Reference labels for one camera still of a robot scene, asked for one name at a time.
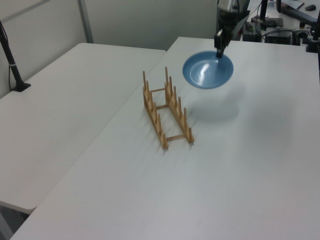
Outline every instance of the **black cable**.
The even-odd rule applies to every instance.
[[[10,66],[9,66],[9,88],[10,88],[10,91],[12,91],[12,88],[11,88],[11,83],[10,83]]]
[[[262,4],[262,1],[261,1],[260,4],[255,8],[255,10],[254,10],[252,13],[249,14],[248,19],[249,19],[250,15],[252,15],[253,13],[255,13],[255,11],[260,7],[261,4]]]
[[[275,34],[275,33],[280,33],[280,32],[293,32],[293,30],[275,30],[275,31],[270,31],[270,32],[267,32],[265,34],[262,35],[262,37],[265,37],[267,35],[270,35],[270,34]]]

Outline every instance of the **blue plate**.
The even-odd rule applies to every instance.
[[[199,52],[183,65],[183,76],[188,83],[200,89],[214,89],[225,84],[234,72],[232,61],[215,51]]]

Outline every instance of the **black device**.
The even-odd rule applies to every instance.
[[[281,13],[281,0],[276,0],[275,4],[276,4],[277,11]],[[268,6],[268,0],[262,0],[260,16],[253,17],[251,19],[251,22],[253,23],[259,22],[263,30],[266,30],[267,28],[282,27],[284,25],[284,20],[282,18],[266,17],[267,6]]]
[[[309,6],[306,6],[304,9],[305,9],[306,11],[314,11],[314,10],[317,9],[317,7],[316,7],[316,5],[311,4],[311,5],[309,5]]]
[[[11,71],[13,73],[13,76],[15,78],[16,87],[14,87],[12,90],[16,91],[16,92],[22,92],[25,89],[27,89],[28,87],[30,87],[31,84],[25,83],[21,79],[21,76],[18,71],[18,67],[16,65],[14,56],[12,55],[10,47],[9,47],[9,42],[8,42],[8,38],[6,35],[6,31],[5,31],[4,26],[2,25],[1,21],[0,21],[0,42],[1,42],[4,54],[6,56],[6,59],[8,60]]]
[[[242,28],[242,40],[244,42],[261,42],[261,26],[259,22],[245,22]]]
[[[265,36],[265,43],[291,45],[292,32],[286,28],[268,28]]]
[[[292,7],[286,6],[281,8],[281,12],[285,15],[288,15],[292,18],[298,19],[300,21],[305,21],[305,23],[309,24],[310,26],[316,25],[317,19],[302,12],[299,10],[296,10]]]

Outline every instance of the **wooden peg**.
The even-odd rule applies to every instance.
[[[182,110],[181,110],[181,97],[178,97],[178,102],[179,102],[179,118],[182,116]]]
[[[154,119],[157,119],[157,107],[156,107],[156,102],[153,102],[153,112],[154,112]]]
[[[166,144],[166,142],[167,142],[167,139],[166,139],[166,135],[163,133],[162,134],[162,141],[163,141],[163,145],[165,146]]]
[[[149,93],[149,82],[148,81],[145,81],[146,83],[146,88],[145,88],[145,92],[146,92],[146,100],[149,101],[150,99],[150,93]]]
[[[161,131],[161,119],[160,119],[160,114],[157,114],[157,118],[158,118],[158,129],[159,129],[159,134],[161,135],[162,131]]]
[[[189,138],[189,141],[191,141],[191,139],[192,139],[192,134],[191,134],[191,127],[189,127],[189,130],[188,130],[188,138]]]
[[[165,82],[167,83],[168,82],[168,68],[165,67]]]
[[[172,78],[169,77],[169,84],[170,84],[170,97],[172,96]]]
[[[183,112],[184,112],[184,114],[183,114],[184,115],[183,116],[184,117],[183,124],[184,124],[184,128],[187,129],[187,109],[184,108]]]
[[[146,72],[142,71],[142,75],[143,75],[143,85],[144,87],[146,87]]]
[[[150,92],[150,94],[149,94],[149,96],[150,96],[150,102],[151,102],[151,112],[154,110],[154,105],[153,105],[153,103],[154,103],[154,100],[153,100],[153,98],[152,98],[152,93]]]
[[[176,86],[173,86],[173,100],[174,100],[174,106],[177,106],[177,89]]]

